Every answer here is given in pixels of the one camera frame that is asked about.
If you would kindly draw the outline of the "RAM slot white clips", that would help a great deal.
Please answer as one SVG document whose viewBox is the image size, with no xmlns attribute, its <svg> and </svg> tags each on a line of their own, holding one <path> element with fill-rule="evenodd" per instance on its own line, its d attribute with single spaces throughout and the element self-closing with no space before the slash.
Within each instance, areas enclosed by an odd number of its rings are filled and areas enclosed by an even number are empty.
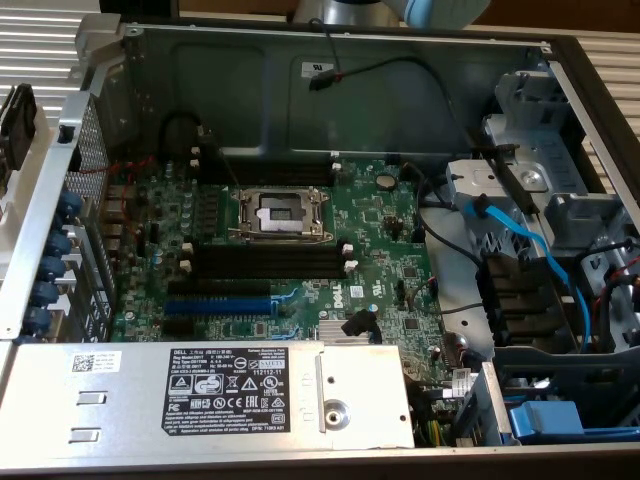
<svg viewBox="0 0 640 480">
<path fill-rule="evenodd" d="M 324 161 L 325 159 L 340 156 L 340 152 L 335 150 L 269 149 L 267 147 L 216 147 L 215 145 L 207 144 L 192 147 L 188 156 L 193 158 L 196 156 L 218 159 L 225 158 L 229 161 L 232 161 L 233 159 L 237 159 L 238 161 L 257 159 L 258 161 L 266 162 L 311 162 L 316 161 L 317 159 Z"/>
<path fill-rule="evenodd" d="M 266 178 L 326 178 L 334 180 L 334 174 L 332 173 L 332 167 L 330 171 L 318 171 L 318 170 L 233 170 L 238 180 L 242 179 L 266 179 Z M 226 172 L 224 164 L 221 161 L 214 162 L 201 162 L 198 170 L 191 170 L 191 173 L 202 183 L 207 184 L 226 184 L 232 183 L 229 175 Z"/>
<path fill-rule="evenodd" d="M 283 253 L 232 253 L 232 254 L 224 254 L 224 255 L 200 255 L 194 253 L 194 248 L 198 248 L 199 246 L 193 246 L 193 252 L 191 256 L 195 259 L 199 259 L 200 261 L 205 261 L 206 259 L 246 259 L 246 260 L 300 260 L 300 261 L 326 261 L 326 262 L 341 262 L 344 260 L 342 256 L 342 251 L 337 247 L 338 251 L 335 254 L 330 254 L 329 252 L 304 252 L 304 253 L 293 253 L 293 252 L 283 252 Z"/>
<path fill-rule="evenodd" d="M 308 273 L 284 275 L 282 272 L 258 271 L 256 275 L 240 274 L 240 275 L 223 276 L 223 275 L 216 275 L 216 274 L 207 275 L 207 274 L 203 274 L 202 272 L 198 272 L 198 267 L 197 267 L 198 264 L 202 264 L 202 263 L 198 263 L 194 260 L 182 260 L 180 262 L 180 269 L 183 272 L 186 272 L 189 276 L 193 278 L 198 278 L 198 279 L 235 279 L 235 280 L 284 279 L 284 280 L 288 280 L 288 279 L 344 279 L 348 277 L 348 274 L 344 270 L 344 266 L 343 266 L 343 273 L 340 275 L 334 274 L 334 275 L 319 276 L 319 275 L 310 275 Z"/>
</svg>

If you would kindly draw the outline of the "silver CPU socket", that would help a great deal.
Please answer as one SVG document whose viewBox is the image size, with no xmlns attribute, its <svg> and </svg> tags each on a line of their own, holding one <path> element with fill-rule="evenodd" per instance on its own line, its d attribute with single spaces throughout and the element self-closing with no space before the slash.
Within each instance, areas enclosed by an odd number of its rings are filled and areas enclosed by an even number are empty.
<svg viewBox="0 0 640 480">
<path fill-rule="evenodd" d="M 334 240 L 325 219 L 330 196 L 314 187 L 241 189 L 235 195 L 237 220 L 231 238 L 246 244 L 324 244 Z"/>
</svg>

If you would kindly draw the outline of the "green Dell motherboard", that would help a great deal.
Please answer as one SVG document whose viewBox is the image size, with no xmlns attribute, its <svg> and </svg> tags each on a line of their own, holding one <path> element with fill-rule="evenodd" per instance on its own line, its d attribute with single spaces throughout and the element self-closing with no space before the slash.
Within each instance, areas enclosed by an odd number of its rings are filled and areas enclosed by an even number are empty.
<svg viewBox="0 0 640 480">
<path fill-rule="evenodd" d="M 416 212 L 417 177 L 381 160 L 344 161 L 332 166 L 325 219 L 340 248 L 344 279 L 263 280 L 271 286 L 270 315 L 166 315 L 168 300 L 224 298 L 168 296 L 170 281 L 201 280 L 180 269 L 182 260 L 204 262 L 326 262 L 300 260 L 206 259 L 191 256 L 193 246 L 246 244 L 231 238 L 237 220 L 235 195 L 253 187 L 207 184 L 169 168 L 135 185 L 113 188 L 134 229 L 115 243 L 117 304 L 111 338 L 115 342 L 319 340 L 321 320 L 345 322 L 359 310 L 376 316 L 375 344 L 397 346 L 410 357 L 435 357 L 444 348 L 445 329 L 438 305 L 438 281 L 430 265 L 424 229 Z M 380 191 L 378 175 L 393 175 L 397 188 Z M 192 338 L 163 336 L 167 317 L 191 317 Z"/>
</svg>

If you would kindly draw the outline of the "silver finned chipset heatsink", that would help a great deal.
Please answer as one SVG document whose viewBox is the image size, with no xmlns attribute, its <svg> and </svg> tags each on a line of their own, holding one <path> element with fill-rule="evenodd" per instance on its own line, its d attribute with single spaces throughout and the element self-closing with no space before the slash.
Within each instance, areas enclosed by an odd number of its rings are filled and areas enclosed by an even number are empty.
<svg viewBox="0 0 640 480">
<path fill-rule="evenodd" d="M 338 320 L 321 320 L 318 326 L 318 339 L 326 345 L 374 345 L 371 334 L 363 333 L 359 336 L 346 336 L 341 330 L 344 322 Z"/>
</svg>

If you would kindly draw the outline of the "long black expansion slot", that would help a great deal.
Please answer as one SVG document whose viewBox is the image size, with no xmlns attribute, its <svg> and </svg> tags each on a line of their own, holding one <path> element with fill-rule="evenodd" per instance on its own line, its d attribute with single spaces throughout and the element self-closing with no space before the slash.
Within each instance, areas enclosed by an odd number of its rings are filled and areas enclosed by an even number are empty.
<svg viewBox="0 0 640 480">
<path fill-rule="evenodd" d="M 263 280 L 176 280 L 167 287 L 168 296 L 268 297 L 271 286 Z"/>
</svg>

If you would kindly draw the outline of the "blue expansion slot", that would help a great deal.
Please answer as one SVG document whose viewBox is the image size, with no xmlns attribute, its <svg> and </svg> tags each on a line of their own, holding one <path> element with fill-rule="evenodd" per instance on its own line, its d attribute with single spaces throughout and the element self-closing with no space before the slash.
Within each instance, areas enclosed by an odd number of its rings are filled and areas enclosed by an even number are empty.
<svg viewBox="0 0 640 480">
<path fill-rule="evenodd" d="M 166 315 L 270 315 L 270 297 L 183 298 L 164 304 Z"/>
</svg>

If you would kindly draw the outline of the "thin socket locking lever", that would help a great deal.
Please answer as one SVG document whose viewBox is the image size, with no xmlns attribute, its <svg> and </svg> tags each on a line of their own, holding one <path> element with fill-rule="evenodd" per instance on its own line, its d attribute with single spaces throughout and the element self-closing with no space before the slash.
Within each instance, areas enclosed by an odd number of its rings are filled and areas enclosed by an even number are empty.
<svg viewBox="0 0 640 480">
<path fill-rule="evenodd" d="M 233 181 L 234 185 L 237 188 L 240 188 L 239 180 L 238 180 L 236 174 L 234 173 L 234 171 L 233 171 L 233 169 L 232 169 L 232 167 L 231 167 L 231 165 L 229 163 L 229 160 L 226 158 L 226 156 L 224 154 L 224 150 L 223 150 L 222 143 L 221 143 L 219 135 L 213 129 L 209 130 L 209 134 L 210 134 L 210 137 L 211 137 L 212 144 L 214 146 L 216 157 L 224 164 L 226 172 L 229 175 L 230 179 Z"/>
</svg>

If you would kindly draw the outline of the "open grey PC case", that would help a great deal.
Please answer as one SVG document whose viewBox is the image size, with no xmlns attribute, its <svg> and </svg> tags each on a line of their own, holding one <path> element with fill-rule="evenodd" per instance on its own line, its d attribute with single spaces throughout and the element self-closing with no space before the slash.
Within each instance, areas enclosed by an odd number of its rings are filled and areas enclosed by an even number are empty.
<svg viewBox="0 0 640 480">
<path fill-rule="evenodd" d="M 232 454 L 11 456 L 0 480 L 140 478 L 209 480 L 640 480 L 640 442 L 523 445 L 508 412 L 530 399 L 505 395 L 476 275 L 485 255 L 452 200 L 447 167 L 472 159 L 466 129 L 490 144 L 484 119 L 500 112 L 496 88 L 518 71 L 552 75 L 577 124 L 563 137 L 597 193 L 618 195 L 640 229 L 640 143 L 571 38 L 480 32 L 336 28 L 322 22 L 126 19 L 89 14 L 59 36 L 0 42 L 0 109 L 30 84 L 53 141 L 31 207 L 43 215 L 35 254 L 0 288 L 0 399 L 22 346 L 93 349 L 115 342 L 116 241 L 134 214 L 112 190 L 169 168 L 195 178 L 194 146 L 335 150 L 325 159 L 381 160 L 417 177 L 416 212 L 438 281 L 444 348 L 435 357 L 398 350 L 414 445 L 404 449 Z M 63 190 L 84 205 L 73 223 L 56 215 Z M 59 299 L 46 335 L 23 329 L 47 236 L 65 232 Z"/>
</svg>

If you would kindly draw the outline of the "short black expansion slot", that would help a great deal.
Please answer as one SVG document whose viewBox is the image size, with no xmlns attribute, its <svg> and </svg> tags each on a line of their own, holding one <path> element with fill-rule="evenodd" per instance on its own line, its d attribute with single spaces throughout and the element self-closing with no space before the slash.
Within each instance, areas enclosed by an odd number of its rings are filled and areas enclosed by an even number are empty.
<svg viewBox="0 0 640 480">
<path fill-rule="evenodd" d="M 161 333 L 172 338 L 192 338 L 195 335 L 195 321 L 191 317 L 167 317 L 162 322 Z"/>
</svg>

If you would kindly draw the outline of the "black louvred shroud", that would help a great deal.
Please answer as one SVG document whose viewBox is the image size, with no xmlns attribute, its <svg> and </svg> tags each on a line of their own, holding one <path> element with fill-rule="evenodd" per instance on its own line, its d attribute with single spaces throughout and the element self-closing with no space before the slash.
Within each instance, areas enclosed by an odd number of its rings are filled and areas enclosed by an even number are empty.
<svg viewBox="0 0 640 480">
<path fill-rule="evenodd" d="M 551 354 L 576 348 L 545 260 L 488 254 L 476 280 L 495 346 L 532 347 Z"/>
</svg>

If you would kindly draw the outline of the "silver metal disk bay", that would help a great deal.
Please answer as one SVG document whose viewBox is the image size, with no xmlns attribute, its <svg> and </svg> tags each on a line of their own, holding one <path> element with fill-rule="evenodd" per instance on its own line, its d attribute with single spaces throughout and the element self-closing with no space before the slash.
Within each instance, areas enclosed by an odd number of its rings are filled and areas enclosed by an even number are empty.
<svg viewBox="0 0 640 480">
<path fill-rule="evenodd" d="M 559 82 L 514 72 L 500 79 L 496 98 L 500 112 L 483 122 L 489 145 L 518 144 L 507 163 L 539 164 L 551 198 L 536 215 L 474 198 L 462 212 L 479 250 L 547 262 L 576 343 L 569 353 L 640 347 L 640 229 L 618 195 L 594 192 L 580 173 L 563 137 L 578 120 Z"/>
</svg>

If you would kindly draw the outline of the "silver power supply unit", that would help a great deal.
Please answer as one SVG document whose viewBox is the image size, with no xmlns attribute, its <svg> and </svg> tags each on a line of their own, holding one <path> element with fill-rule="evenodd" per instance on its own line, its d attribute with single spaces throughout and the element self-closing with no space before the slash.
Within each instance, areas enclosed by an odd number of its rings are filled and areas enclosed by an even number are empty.
<svg viewBox="0 0 640 480">
<path fill-rule="evenodd" d="M 413 445 L 399 353 L 390 346 L 22 346 L 0 399 L 0 449 L 11 456 Z"/>
</svg>

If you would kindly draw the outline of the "blue card retention clip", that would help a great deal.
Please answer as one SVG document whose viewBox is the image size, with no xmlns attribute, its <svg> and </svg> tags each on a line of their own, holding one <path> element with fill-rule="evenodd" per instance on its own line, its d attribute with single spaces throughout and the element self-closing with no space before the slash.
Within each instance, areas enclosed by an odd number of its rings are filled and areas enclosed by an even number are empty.
<svg viewBox="0 0 640 480">
<path fill-rule="evenodd" d="M 29 297 L 29 304 L 37 307 L 47 307 L 55 304 L 59 299 L 59 290 L 55 284 L 46 281 L 35 281 Z"/>
<path fill-rule="evenodd" d="M 23 329 L 31 335 L 46 335 L 51 327 L 51 312 L 46 308 L 30 306 L 25 311 Z"/>
<path fill-rule="evenodd" d="M 52 231 L 47 236 L 44 246 L 44 255 L 61 259 L 68 255 L 72 249 L 72 242 L 65 232 Z"/>
<path fill-rule="evenodd" d="M 83 198 L 69 190 L 60 193 L 56 206 L 56 215 L 65 222 L 73 223 L 80 215 L 84 205 Z"/>
<path fill-rule="evenodd" d="M 65 262 L 55 256 L 43 256 L 37 269 L 37 278 L 40 281 L 53 283 L 63 277 L 67 271 Z"/>
</svg>

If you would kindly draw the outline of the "dark grey disk bay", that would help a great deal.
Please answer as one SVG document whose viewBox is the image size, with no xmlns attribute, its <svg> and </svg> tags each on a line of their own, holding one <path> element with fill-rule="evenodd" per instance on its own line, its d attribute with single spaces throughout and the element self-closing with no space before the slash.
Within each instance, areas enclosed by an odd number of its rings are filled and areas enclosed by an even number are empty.
<svg viewBox="0 0 640 480">
<path fill-rule="evenodd" d="M 564 355 L 505 347 L 493 365 L 505 395 L 572 401 L 587 427 L 640 426 L 640 347 Z"/>
</svg>

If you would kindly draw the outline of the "blue plastic disk caddy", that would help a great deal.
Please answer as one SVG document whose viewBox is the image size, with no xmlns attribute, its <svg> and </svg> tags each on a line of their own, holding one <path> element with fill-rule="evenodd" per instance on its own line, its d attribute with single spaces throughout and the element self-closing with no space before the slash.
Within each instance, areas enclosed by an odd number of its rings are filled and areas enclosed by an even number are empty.
<svg viewBox="0 0 640 480">
<path fill-rule="evenodd" d="M 523 445 L 640 442 L 640 427 L 585 428 L 571 401 L 526 401 L 508 416 Z"/>
</svg>

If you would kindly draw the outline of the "white parts rack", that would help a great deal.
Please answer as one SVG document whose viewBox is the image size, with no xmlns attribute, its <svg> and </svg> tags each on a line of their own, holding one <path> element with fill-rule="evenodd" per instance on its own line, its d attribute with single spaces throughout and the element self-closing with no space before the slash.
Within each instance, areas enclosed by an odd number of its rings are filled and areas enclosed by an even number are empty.
<svg viewBox="0 0 640 480">
<path fill-rule="evenodd" d="M 22 167 L 10 173 L 5 189 L 0 189 L 0 288 L 7 272 L 18 270 L 12 267 L 15 249 L 18 249 L 19 266 L 28 254 L 35 254 L 39 238 L 43 236 L 43 215 L 38 207 L 31 207 L 37 183 L 48 150 L 53 141 L 50 127 L 42 107 L 37 107 L 35 135 Z"/>
</svg>

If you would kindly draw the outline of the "black part on rack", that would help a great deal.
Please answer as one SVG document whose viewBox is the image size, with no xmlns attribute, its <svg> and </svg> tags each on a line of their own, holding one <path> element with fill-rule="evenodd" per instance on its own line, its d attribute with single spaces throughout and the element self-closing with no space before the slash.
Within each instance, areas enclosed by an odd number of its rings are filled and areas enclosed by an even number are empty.
<svg viewBox="0 0 640 480">
<path fill-rule="evenodd" d="M 0 109 L 0 161 L 19 171 L 35 136 L 37 106 L 30 84 L 13 86 Z"/>
</svg>

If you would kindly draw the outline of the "silver bracket with knob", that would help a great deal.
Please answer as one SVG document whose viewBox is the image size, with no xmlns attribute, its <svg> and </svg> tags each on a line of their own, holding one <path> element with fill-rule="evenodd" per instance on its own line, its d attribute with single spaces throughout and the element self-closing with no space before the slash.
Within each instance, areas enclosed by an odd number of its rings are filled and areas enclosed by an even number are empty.
<svg viewBox="0 0 640 480">
<path fill-rule="evenodd" d="M 551 198 L 551 182 L 544 169 L 529 161 L 508 162 L 507 166 L 519 185 L 531 195 L 538 210 L 543 211 Z M 452 200 L 460 210 L 481 194 L 486 194 L 491 203 L 503 211 L 516 208 L 515 200 L 485 160 L 457 160 L 448 165 L 447 175 Z"/>
</svg>

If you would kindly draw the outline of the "black plastic rail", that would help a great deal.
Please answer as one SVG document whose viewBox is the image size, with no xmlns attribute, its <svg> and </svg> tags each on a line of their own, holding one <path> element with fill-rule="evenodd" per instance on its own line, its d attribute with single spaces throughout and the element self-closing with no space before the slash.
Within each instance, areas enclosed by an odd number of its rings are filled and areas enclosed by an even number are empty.
<svg viewBox="0 0 640 480">
<path fill-rule="evenodd" d="M 471 146 L 472 158 L 480 159 L 487 163 L 492 175 L 497 178 L 502 188 L 523 214 L 538 214 L 540 210 L 531 194 L 520 184 L 507 164 L 507 159 L 515 156 L 519 145 L 513 143 L 499 145 L 483 143 L 481 134 L 471 128 L 466 129 L 466 134 Z"/>
</svg>

